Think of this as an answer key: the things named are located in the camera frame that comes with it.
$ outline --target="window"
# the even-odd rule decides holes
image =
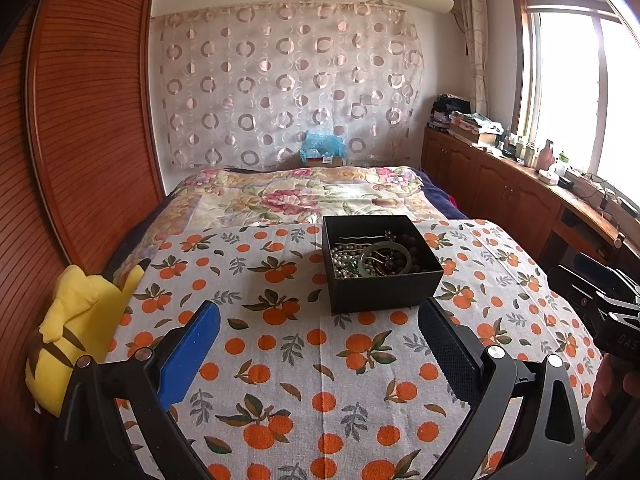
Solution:
[[[640,46],[604,0],[514,0],[521,27],[513,124],[640,203]]]

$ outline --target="dark blue blanket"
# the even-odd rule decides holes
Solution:
[[[415,168],[414,171],[422,179],[422,192],[438,211],[449,220],[467,220],[467,216],[451,203],[449,195],[436,186],[426,173]]]

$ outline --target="orange-patterned tablecloth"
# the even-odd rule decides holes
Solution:
[[[514,357],[558,352],[584,413],[600,355],[535,262],[489,222],[417,226],[445,269],[436,297],[454,322]],[[416,308],[332,316],[320,246],[314,224],[175,235],[121,321],[110,361],[186,323],[202,301],[218,304],[220,334],[171,409],[216,480],[420,479],[468,413]],[[479,474],[497,465],[516,409]],[[160,477],[126,402],[120,411],[141,464]]]

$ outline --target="pink bottle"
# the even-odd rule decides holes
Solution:
[[[536,164],[536,172],[540,170],[548,170],[551,165],[556,161],[554,157],[554,144],[552,140],[546,140],[546,145],[540,150],[538,155],[538,163]]]

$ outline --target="black box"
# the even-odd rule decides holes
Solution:
[[[415,237],[420,266],[429,270],[395,276],[336,277],[330,247],[334,247],[338,238],[379,236],[385,230],[398,237],[403,234]],[[334,314],[417,306],[434,295],[444,273],[408,216],[325,216],[322,218],[322,256]]]

